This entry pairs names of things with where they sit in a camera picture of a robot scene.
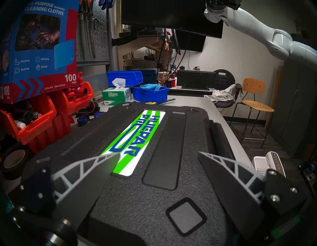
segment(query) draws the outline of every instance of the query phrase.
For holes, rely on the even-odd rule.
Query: square cutout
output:
[[[192,234],[207,221],[203,211],[188,197],[169,207],[166,215],[182,236]]]

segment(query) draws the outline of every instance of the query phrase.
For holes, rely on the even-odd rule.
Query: blue storage bin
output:
[[[133,88],[133,97],[139,102],[156,102],[160,103],[167,100],[167,92],[170,88],[161,87],[160,90],[153,91],[142,89],[139,87]]]
[[[143,83],[142,84],[155,84],[156,83],[157,69],[144,68],[144,69],[132,69],[131,71],[141,71],[142,76],[143,76]]]
[[[113,86],[112,81],[116,78],[126,80],[126,87],[132,87],[143,83],[143,76],[140,71],[114,71],[106,72],[108,76],[109,86]]]

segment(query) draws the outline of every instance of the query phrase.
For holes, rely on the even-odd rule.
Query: metal chair leg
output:
[[[259,118],[260,113],[261,113],[261,111],[259,111],[258,116],[256,117],[256,121],[257,121],[257,119]],[[251,129],[251,131],[250,131],[250,134],[252,133],[253,128],[255,127],[255,125],[256,125],[256,124],[254,123],[254,125],[253,125],[253,127],[252,127],[252,129]]]
[[[247,122],[246,122],[246,124],[245,124],[244,132],[243,132],[243,134],[242,134],[242,138],[241,138],[240,143],[242,143],[242,140],[243,140],[243,138],[244,138],[245,131],[247,130],[247,126],[248,126],[248,122],[249,122],[249,119],[250,119],[251,111],[252,111],[252,108],[250,107],[250,113],[249,113],[249,116],[248,116],[248,118],[247,118]]]
[[[269,125],[268,125],[268,129],[269,129],[270,126],[271,126],[271,123],[272,123],[272,121],[273,121],[273,117],[274,117],[274,113],[272,113],[272,118],[271,118],[271,121],[270,121],[270,123],[269,123]],[[264,141],[263,141],[263,143],[262,143],[262,145],[261,145],[261,149],[263,148],[263,145],[264,145],[264,142],[265,142],[265,140],[266,140],[266,137],[268,136],[268,129],[267,129],[267,131],[266,131],[266,135],[265,135]]]
[[[235,110],[233,111],[232,118],[233,118],[233,116],[235,115],[235,112],[236,112],[236,109],[237,109],[238,104],[242,104],[242,103],[237,103],[237,104],[236,104]]]

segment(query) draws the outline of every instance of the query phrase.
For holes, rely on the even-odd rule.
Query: red wire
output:
[[[89,113],[91,113],[92,111],[94,111],[95,110],[95,103],[94,102],[92,102],[93,104],[94,104],[94,109],[93,110],[91,110],[90,112],[88,112],[87,114],[89,114]]]
[[[163,74],[162,74],[162,78],[163,78],[163,76],[164,76],[165,65],[166,65],[166,58],[167,58],[168,50],[169,50],[169,47],[170,47],[170,41],[171,41],[171,37],[170,37],[170,39],[168,40],[168,47],[167,47],[167,52],[166,52],[166,56],[165,56],[165,62],[164,62],[164,67],[163,67]]]

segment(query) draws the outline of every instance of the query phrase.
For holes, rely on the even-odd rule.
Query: cardboard box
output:
[[[158,73],[158,81],[160,82],[160,85],[164,84],[167,75],[168,75],[168,72],[159,72]]]
[[[115,89],[114,87],[102,91],[102,98],[105,105],[117,105],[131,101],[130,87]]]
[[[26,5],[2,41],[0,103],[78,86],[78,6],[78,0]]]

